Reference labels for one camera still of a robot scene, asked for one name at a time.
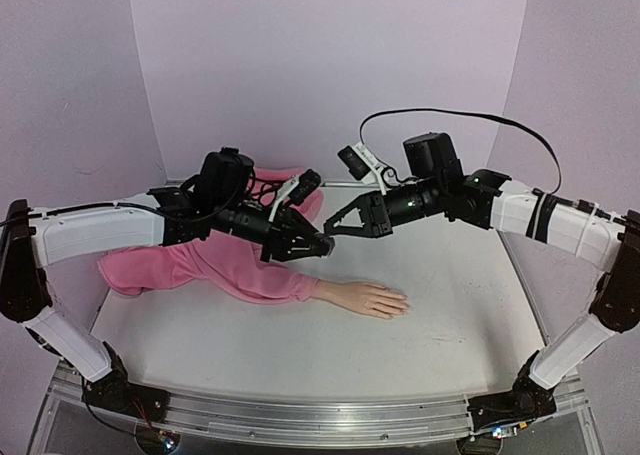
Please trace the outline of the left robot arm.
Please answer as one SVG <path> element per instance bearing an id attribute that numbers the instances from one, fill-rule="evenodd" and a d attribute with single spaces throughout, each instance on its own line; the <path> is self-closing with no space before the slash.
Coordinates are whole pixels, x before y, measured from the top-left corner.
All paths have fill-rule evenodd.
<path id="1" fill-rule="evenodd" d="M 207 280 L 255 303 L 306 300 L 316 282 L 288 263 L 332 250 L 312 223 L 320 182 L 311 169 L 260 170 L 224 148 L 182 184 L 130 198 L 39 209 L 14 201 L 2 222 L 1 313 L 126 411 L 134 388 L 80 319 L 81 290 L 94 305 L 103 289 L 137 296 Z"/>

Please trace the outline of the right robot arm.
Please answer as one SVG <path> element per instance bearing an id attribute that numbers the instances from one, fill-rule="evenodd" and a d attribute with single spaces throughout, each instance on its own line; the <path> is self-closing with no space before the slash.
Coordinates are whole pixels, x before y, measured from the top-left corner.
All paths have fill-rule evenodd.
<path id="1" fill-rule="evenodd" d="M 330 217 L 327 233 L 381 238 L 435 215 L 498 232 L 535 308 L 552 324 L 553 340 L 525 371 L 546 390 L 638 325 L 638 213 L 606 211 L 490 169 L 464 174 L 445 133 L 413 137 L 404 151 L 411 177 L 394 187 L 386 184 L 387 167 L 364 143 L 339 151 L 351 176 L 375 189 Z"/>

